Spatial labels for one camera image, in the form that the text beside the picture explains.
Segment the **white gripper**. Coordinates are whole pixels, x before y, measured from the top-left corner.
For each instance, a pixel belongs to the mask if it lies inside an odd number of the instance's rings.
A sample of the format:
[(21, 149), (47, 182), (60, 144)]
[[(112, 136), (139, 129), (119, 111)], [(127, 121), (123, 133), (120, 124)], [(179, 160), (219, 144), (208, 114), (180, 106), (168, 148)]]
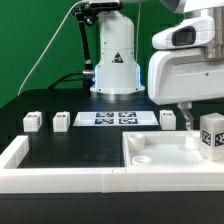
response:
[(191, 131), (191, 102), (224, 97), (224, 59), (207, 60), (201, 48), (158, 51), (149, 61), (148, 95), (158, 105), (179, 103)]

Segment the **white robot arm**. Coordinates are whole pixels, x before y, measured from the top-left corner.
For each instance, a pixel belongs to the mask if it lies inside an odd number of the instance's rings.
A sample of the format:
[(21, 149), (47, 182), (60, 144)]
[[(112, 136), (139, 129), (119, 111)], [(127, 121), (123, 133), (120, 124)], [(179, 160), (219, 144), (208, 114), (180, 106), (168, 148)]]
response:
[[(157, 50), (149, 61), (149, 98), (176, 103), (193, 128), (194, 101), (224, 97), (224, 0), (159, 0), (184, 20), (152, 37)], [(90, 0), (100, 11), (100, 61), (91, 91), (113, 98), (144, 88), (134, 51), (134, 26), (118, 11), (122, 0)]]

